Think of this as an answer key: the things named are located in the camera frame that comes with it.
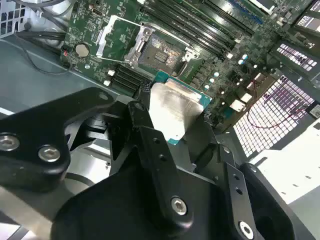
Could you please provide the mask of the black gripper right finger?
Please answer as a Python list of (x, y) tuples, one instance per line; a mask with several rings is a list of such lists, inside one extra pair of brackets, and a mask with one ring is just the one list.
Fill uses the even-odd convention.
[(252, 164), (237, 165), (202, 116), (184, 139), (194, 165), (187, 186), (194, 198), (194, 226), (208, 225), (212, 240), (298, 240), (300, 220)]

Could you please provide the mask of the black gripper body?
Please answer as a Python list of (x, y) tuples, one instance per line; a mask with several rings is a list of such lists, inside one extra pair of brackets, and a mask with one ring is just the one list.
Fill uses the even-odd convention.
[[(230, 240), (225, 207), (218, 187), (178, 171), (193, 208), (193, 224), (181, 240)], [(156, 205), (141, 170), (128, 168), (72, 197), (58, 212), (53, 240), (167, 240), (156, 219)]]

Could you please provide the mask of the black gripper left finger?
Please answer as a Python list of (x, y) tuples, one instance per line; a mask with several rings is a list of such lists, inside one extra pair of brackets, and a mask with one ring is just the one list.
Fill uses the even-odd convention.
[(164, 135), (154, 129), (138, 101), (114, 100), (90, 87), (14, 113), (0, 121), (0, 184), (34, 192), (55, 189), (71, 163), (71, 151), (89, 141), (88, 121), (101, 117), (111, 131), (117, 157), (133, 146), (151, 183), (150, 204), (166, 227), (190, 227), (193, 210), (185, 197)]

